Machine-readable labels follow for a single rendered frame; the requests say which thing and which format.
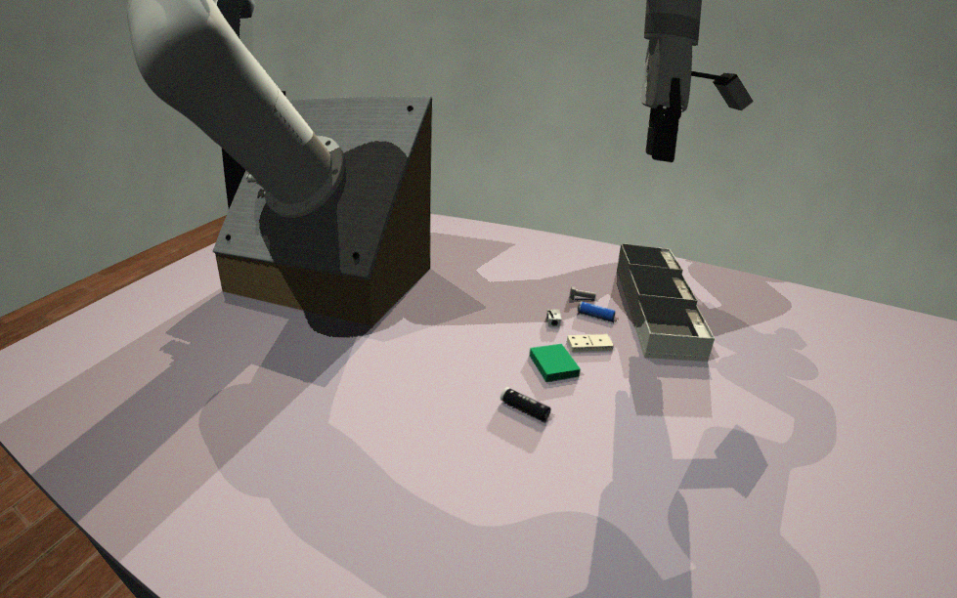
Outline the beige three-compartment bin rack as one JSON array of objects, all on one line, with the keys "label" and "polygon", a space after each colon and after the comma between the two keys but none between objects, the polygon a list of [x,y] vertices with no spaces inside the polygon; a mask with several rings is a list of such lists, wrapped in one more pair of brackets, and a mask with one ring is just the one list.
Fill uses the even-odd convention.
[{"label": "beige three-compartment bin rack", "polygon": [[715,336],[682,271],[670,249],[621,243],[618,276],[644,358],[709,360]]}]

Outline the beige domino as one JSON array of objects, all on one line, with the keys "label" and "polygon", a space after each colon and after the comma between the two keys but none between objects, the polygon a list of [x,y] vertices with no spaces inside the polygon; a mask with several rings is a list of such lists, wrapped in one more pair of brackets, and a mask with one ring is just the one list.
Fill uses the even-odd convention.
[{"label": "beige domino", "polygon": [[568,347],[572,352],[613,351],[608,334],[568,335]]}]

